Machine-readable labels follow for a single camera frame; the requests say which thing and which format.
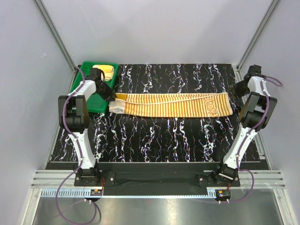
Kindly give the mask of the yellow orange striped towel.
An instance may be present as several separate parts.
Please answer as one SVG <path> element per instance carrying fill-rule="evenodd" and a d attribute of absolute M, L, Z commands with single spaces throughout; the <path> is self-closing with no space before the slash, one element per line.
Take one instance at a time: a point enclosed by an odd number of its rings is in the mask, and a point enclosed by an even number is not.
<path fill-rule="evenodd" d="M 233 110 L 225 93 L 125 94 L 109 103 L 109 112 L 141 117 L 215 118 Z"/>

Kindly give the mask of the right small controller board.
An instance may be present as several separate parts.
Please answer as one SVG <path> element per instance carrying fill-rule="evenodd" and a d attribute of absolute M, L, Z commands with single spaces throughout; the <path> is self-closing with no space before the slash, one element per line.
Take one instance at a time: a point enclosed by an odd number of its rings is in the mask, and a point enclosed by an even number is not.
<path fill-rule="evenodd" d="M 217 198 L 224 198 L 224 199 L 230 199 L 231 197 L 231 191 L 229 189 L 223 189 L 223 190 L 217 190 L 216 192 Z"/>

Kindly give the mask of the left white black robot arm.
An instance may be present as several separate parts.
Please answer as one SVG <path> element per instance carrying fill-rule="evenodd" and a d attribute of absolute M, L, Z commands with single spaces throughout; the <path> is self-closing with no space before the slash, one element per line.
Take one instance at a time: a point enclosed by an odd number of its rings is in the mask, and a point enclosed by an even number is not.
<path fill-rule="evenodd" d="M 103 182 L 88 138 L 90 116 L 87 100 L 93 94 L 108 102 L 116 98 L 114 90 L 96 75 L 86 77 L 68 95 L 58 97 L 59 124 L 67 131 L 78 159 L 78 167 L 73 171 L 75 186 L 96 186 Z"/>

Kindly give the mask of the green plastic tray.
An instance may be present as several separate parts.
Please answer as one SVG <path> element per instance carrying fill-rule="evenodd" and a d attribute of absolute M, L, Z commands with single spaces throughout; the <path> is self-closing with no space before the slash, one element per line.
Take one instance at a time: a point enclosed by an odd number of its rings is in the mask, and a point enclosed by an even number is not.
<path fill-rule="evenodd" d="M 84 76 L 88 76 L 90 74 L 90 69 L 94 65 L 110 65 L 114 68 L 114 74 L 109 81 L 106 81 L 110 88 L 114 88 L 115 79 L 118 73 L 119 65 L 116 63 L 107 63 L 107 62 L 96 62 L 96 61 L 84 61 L 79 68 L 84 72 Z M 80 71 L 77 69 L 77 75 L 73 81 L 71 92 L 74 91 L 77 86 L 79 86 L 80 82 L 82 81 L 82 75 Z M 108 102 L 103 100 L 98 94 L 93 94 L 87 100 L 87 107 L 90 113 L 105 113 L 108 106 Z"/>

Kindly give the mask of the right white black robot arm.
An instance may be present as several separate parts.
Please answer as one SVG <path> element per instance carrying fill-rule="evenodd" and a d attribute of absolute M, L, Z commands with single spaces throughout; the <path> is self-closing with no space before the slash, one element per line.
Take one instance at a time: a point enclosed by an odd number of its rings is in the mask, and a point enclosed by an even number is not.
<path fill-rule="evenodd" d="M 276 78 L 251 72 L 230 89 L 235 97 L 248 95 L 248 98 L 240 112 L 239 130 L 229 152 L 209 175 L 210 180 L 217 186 L 225 187 L 235 181 L 249 144 L 267 126 L 272 116 L 278 100 L 269 94 L 267 82 L 278 87 L 283 86 Z"/>

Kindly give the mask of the left small controller board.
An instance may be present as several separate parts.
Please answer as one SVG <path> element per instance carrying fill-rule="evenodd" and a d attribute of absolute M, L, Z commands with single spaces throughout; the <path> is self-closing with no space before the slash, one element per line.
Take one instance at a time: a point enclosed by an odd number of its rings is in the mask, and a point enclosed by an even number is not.
<path fill-rule="evenodd" d="M 103 195 L 103 190 L 102 189 L 92 189 L 90 191 L 91 196 L 102 196 Z"/>

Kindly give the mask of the small controller board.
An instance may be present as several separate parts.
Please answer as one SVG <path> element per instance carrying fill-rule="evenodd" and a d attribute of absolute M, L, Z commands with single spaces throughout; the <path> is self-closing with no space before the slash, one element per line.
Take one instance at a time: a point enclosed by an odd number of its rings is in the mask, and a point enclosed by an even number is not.
<path fill-rule="evenodd" d="M 224 198 L 224 199 L 230 199 L 231 197 L 231 191 L 229 189 L 223 189 L 223 190 L 217 190 L 216 192 L 217 198 Z"/>
<path fill-rule="evenodd" d="M 92 189 L 90 191 L 91 196 L 102 196 L 103 195 L 103 190 L 102 189 Z"/>

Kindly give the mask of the yellow cream towel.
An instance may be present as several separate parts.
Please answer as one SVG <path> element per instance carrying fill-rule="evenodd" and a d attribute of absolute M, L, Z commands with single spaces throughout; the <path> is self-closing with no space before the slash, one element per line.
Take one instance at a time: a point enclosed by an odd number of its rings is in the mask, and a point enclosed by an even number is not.
<path fill-rule="evenodd" d="M 114 67 L 111 65 L 94 65 L 93 68 L 101 69 L 105 74 L 105 81 L 110 81 L 114 75 Z"/>

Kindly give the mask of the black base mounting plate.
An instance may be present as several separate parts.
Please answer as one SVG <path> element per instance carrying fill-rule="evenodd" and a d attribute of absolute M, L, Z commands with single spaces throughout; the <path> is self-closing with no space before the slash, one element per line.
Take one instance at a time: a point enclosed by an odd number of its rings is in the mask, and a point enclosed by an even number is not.
<path fill-rule="evenodd" d="M 217 186 L 209 175 L 220 163 L 98 163 L 104 188 L 117 190 L 154 189 L 154 190 L 185 190 L 192 193 L 197 188 L 239 187 L 239 178 L 229 185 Z"/>

